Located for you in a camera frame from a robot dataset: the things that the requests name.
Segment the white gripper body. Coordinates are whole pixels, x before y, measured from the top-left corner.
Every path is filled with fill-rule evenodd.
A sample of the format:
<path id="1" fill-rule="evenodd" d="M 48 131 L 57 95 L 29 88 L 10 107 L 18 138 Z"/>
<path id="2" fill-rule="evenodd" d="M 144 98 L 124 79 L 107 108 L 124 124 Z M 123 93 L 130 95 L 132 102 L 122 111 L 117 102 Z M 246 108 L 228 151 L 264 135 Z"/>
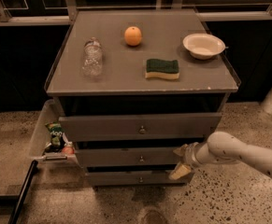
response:
<path id="1" fill-rule="evenodd" d="M 198 168 L 201 166 L 201 163 L 196 158 L 196 153 L 198 152 L 198 150 L 200 149 L 202 145 L 203 145 L 202 143 L 194 142 L 189 144 L 185 148 L 183 160 L 191 168 Z"/>

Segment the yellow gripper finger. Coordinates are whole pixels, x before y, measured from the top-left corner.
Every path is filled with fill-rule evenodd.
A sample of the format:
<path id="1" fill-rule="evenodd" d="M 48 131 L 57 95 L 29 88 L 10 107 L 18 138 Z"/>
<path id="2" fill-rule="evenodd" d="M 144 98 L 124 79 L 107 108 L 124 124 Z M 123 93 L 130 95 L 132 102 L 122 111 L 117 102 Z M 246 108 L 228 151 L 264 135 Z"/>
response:
<path id="1" fill-rule="evenodd" d="M 191 167 L 184 163 L 179 162 L 175 169 L 169 174 L 171 180 L 178 180 L 183 176 L 188 175 L 191 172 Z"/>
<path id="2" fill-rule="evenodd" d="M 176 155 L 178 155 L 178 156 L 180 156 L 180 157 L 183 157 L 184 154 L 185 154 L 185 152 L 186 152 L 187 146 L 188 146 L 187 144 L 184 144 L 184 145 L 182 145 L 181 147 L 175 148 L 175 149 L 173 150 L 173 152 L 174 152 Z"/>

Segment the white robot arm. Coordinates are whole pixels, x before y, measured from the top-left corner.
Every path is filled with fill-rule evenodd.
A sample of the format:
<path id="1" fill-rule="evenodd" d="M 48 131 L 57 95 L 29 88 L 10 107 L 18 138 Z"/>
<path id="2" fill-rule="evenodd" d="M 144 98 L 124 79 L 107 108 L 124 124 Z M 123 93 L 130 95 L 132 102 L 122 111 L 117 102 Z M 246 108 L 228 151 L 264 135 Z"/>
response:
<path id="1" fill-rule="evenodd" d="M 185 143 L 175 148 L 173 153 L 179 161 L 167 173 L 171 181 L 177 181 L 204 165 L 237 161 L 272 179 L 272 149 L 247 144 L 227 132 L 215 131 L 202 142 Z"/>

